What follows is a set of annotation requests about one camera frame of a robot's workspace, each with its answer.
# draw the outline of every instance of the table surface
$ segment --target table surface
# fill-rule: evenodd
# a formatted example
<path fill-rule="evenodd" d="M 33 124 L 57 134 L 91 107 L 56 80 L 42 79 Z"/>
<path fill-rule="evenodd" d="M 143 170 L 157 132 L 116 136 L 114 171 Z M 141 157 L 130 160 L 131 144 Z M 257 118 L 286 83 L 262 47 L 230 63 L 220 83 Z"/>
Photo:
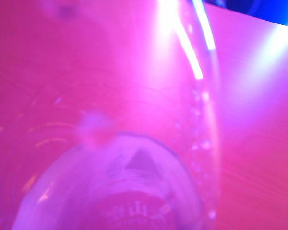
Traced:
<path fill-rule="evenodd" d="M 205 6 L 219 62 L 215 106 L 222 161 L 216 229 L 288 230 L 288 27 Z M 16 52 L 26 47 L 20 44 Z M 8 59 L 18 71 L 29 62 Z M 1 69 L 0 100 L 23 98 L 23 104 L 14 105 L 19 108 L 33 95 L 30 87 L 43 82 L 24 77 L 19 84 Z M 11 87 L 17 95 L 4 93 Z M 0 106 L 0 121 L 9 111 Z"/>

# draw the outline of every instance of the wooden table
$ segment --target wooden table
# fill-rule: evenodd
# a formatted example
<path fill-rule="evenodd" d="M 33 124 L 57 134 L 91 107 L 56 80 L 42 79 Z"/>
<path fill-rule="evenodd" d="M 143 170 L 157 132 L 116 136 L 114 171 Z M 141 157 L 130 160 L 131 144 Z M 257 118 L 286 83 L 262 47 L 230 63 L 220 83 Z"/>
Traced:
<path fill-rule="evenodd" d="M 221 76 L 216 229 L 288 230 L 287 28 L 211 5 L 206 9 Z"/>

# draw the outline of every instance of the clear plastic cup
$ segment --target clear plastic cup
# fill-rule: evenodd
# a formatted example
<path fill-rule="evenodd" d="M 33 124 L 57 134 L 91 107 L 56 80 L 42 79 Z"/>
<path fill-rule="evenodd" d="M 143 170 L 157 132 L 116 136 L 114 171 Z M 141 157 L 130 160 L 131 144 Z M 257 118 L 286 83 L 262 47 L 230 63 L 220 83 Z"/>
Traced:
<path fill-rule="evenodd" d="M 213 228 L 217 60 L 194 4 L 0 3 L 0 64 L 32 92 L 0 102 L 0 230 Z"/>

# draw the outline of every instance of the pink light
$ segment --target pink light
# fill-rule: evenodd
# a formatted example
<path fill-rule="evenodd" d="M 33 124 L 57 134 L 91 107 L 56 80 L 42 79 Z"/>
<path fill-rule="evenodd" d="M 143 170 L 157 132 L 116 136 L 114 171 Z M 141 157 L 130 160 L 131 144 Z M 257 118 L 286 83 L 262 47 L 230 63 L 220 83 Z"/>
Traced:
<path fill-rule="evenodd" d="M 180 18 L 177 15 L 177 1 L 176 0 L 159 0 L 159 2 L 161 4 L 162 10 L 165 11 L 167 17 L 171 18 L 171 20 L 168 20 L 168 23 L 172 24 L 178 36 L 181 46 L 191 65 L 195 78 L 198 80 L 202 79 L 204 76 L 203 76 L 201 67 L 199 65 L 199 62 L 197 60 L 196 54 L 194 52 L 194 49 L 191 45 L 191 42 L 188 38 L 187 33 L 185 29 L 183 28 Z"/>

